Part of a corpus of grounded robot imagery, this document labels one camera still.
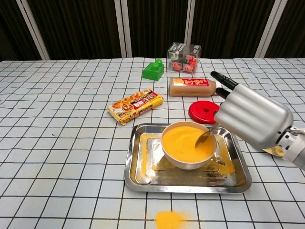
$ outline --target paper label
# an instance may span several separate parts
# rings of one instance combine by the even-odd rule
[[[148,94],[144,95],[141,99],[138,99],[137,101],[134,101],[131,104],[134,106],[135,110],[138,110],[141,106],[145,105],[153,98],[157,97],[157,95],[158,95],[157,93],[150,91]]]
[[[209,86],[209,82],[206,79],[174,79],[174,86]]]
[[[183,43],[178,43],[174,42],[168,49],[168,51],[176,52],[179,51],[180,53],[186,51],[187,55],[189,54],[199,54],[199,51],[201,51],[201,46],[200,45],[193,45],[193,44],[183,44]]]

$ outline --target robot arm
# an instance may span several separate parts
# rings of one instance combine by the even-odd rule
[[[283,159],[305,170],[305,133],[292,126],[291,111],[220,73],[211,76],[232,90],[216,89],[225,99],[215,114],[216,122],[256,148],[281,146]]]

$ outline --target cracker box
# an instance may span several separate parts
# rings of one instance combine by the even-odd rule
[[[108,107],[111,115],[122,125],[140,116],[163,102],[162,96],[147,88],[127,98],[124,98]]]

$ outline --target food packaging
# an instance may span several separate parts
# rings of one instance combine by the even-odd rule
[[[216,82],[209,79],[170,79],[170,96],[209,97],[215,90]]]
[[[162,96],[147,88],[108,106],[108,111],[122,125],[163,102]]]

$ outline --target metal spoon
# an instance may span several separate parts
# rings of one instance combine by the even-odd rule
[[[210,136],[210,133],[216,129],[218,123],[215,123],[208,131],[204,132],[202,135],[199,136],[195,143],[195,147],[198,147],[201,143],[205,142],[206,139]]]

